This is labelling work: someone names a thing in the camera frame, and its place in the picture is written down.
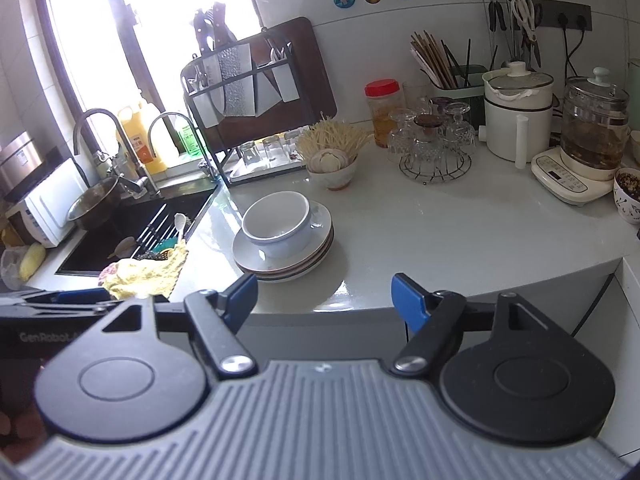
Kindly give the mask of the left hand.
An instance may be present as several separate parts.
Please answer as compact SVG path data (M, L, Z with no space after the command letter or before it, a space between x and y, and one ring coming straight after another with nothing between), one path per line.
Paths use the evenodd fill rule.
M1 413L1 452L10 462L17 464L31 456L47 437L34 404L14 416Z

